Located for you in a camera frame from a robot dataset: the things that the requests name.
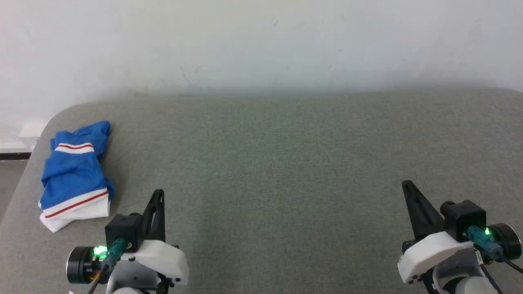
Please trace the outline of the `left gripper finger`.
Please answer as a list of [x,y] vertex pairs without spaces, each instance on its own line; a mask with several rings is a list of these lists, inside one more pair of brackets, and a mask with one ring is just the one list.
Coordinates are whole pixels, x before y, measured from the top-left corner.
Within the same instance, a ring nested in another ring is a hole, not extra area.
[[164,190],[157,189],[154,195],[154,218],[153,218],[153,236],[155,240],[165,242],[165,201]]
[[161,189],[156,189],[142,214],[144,240],[161,240]]

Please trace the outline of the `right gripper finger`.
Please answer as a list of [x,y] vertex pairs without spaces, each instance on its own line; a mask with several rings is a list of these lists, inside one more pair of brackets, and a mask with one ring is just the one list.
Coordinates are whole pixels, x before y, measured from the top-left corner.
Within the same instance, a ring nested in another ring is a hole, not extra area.
[[420,241],[426,234],[428,221],[426,218],[426,198],[411,180],[402,182],[404,199],[409,213],[414,240]]
[[428,221],[428,225],[426,226],[426,236],[444,231],[444,221],[442,216],[427,199],[425,203],[425,211]]

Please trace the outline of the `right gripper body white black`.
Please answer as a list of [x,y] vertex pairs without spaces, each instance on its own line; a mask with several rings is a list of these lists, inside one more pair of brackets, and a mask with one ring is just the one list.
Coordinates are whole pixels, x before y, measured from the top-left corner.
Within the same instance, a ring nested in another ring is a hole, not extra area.
[[473,225],[457,241],[447,232],[426,236],[404,249],[397,267],[403,283],[413,284],[493,284],[486,270],[492,262],[514,264],[522,256],[522,242],[506,223],[481,228]]

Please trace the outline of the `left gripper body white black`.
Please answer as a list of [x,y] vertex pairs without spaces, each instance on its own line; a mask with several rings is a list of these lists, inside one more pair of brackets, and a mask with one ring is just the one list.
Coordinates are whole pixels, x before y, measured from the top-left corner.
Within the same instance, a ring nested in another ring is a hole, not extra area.
[[[72,284],[90,284],[102,269],[108,248],[77,246],[67,260],[67,280]],[[190,270],[183,251],[159,240],[145,240],[135,253],[124,253],[116,266],[100,277],[107,287],[186,286]]]

